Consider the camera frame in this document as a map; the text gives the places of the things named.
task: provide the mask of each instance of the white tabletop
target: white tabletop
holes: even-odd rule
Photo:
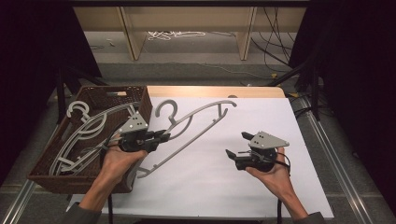
[[[168,97],[151,97],[153,113],[149,129],[170,126],[171,106],[164,106],[156,118],[157,105]],[[291,161],[291,181],[308,213],[321,212],[333,218],[332,210],[318,180],[297,121],[286,98],[192,98],[172,97],[178,104],[175,119],[216,101],[232,100],[224,119],[178,153],[151,175],[137,178],[128,194],[113,195],[114,214],[134,217],[264,219],[276,217],[277,198],[256,178],[238,171],[225,149],[236,153],[250,150],[241,132],[264,131],[290,142],[285,147]],[[179,149],[218,117],[212,106],[194,116],[190,128],[180,137],[160,144],[141,167],[151,169]],[[82,195],[74,195],[70,205]],[[283,217],[289,217],[285,207]]]

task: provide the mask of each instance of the dark sleeve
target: dark sleeve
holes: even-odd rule
[[[74,203],[61,219],[62,224],[94,224],[98,221],[102,212],[93,212],[83,209]]]
[[[323,215],[320,212],[313,213],[304,219],[294,221],[294,224],[325,224]]]

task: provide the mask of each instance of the brown wicker basket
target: brown wicker basket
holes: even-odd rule
[[[149,123],[152,110],[147,87],[82,87],[76,100],[83,101],[90,107],[90,117],[116,105],[140,103],[137,110],[145,121]],[[50,167],[60,148],[70,135],[83,124],[80,120],[82,114],[78,112],[72,113],[71,118],[65,117],[62,120],[56,134],[45,148],[31,173],[27,176],[28,179],[35,181],[38,185],[53,193],[86,193],[100,171],[99,157],[97,157],[78,175],[49,175]],[[117,125],[127,120],[128,116],[129,113],[126,110],[107,116],[105,127],[100,134],[89,140],[78,141],[69,153],[68,159],[76,161],[81,150],[101,143],[114,131]],[[113,190],[114,193],[130,191],[130,186],[127,186],[125,178]]]

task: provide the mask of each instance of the person's right hand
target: person's right hand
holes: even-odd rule
[[[285,148],[279,147],[277,152],[285,154]],[[276,159],[278,161],[285,162],[285,157],[283,155],[278,154]],[[247,167],[246,171],[258,178],[265,187],[267,187],[280,201],[282,201],[283,204],[285,204],[293,220],[308,217],[303,205],[294,192],[287,167],[276,163],[273,169],[267,173],[261,172],[252,167]]]

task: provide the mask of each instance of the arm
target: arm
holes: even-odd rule
[[[91,188],[84,195],[81,203],[74,204],[61,223],[96,223],[107,197],[114,187],[121,182],[125,172],[137,161],[147,156],[145,150],[124,152],[119,147],[111,147],[105,156],[99,175]]]
[[[285,148],[280,147],[277,151],[284,154]],[[277,160],[285,162],[285,158],[282,155],[278,155]],[[265,187],[267,187],[283,204],[285,204],[293,222],[299,223],[299,221],[310,218],[297,197],[297,194],[294,192],[293,185],[290,181],[290,175],[286,167],[280,164],[275,164],[274,168],[268,173],[261,172],[252,167],[247,167],[246,171],[258,178]]]

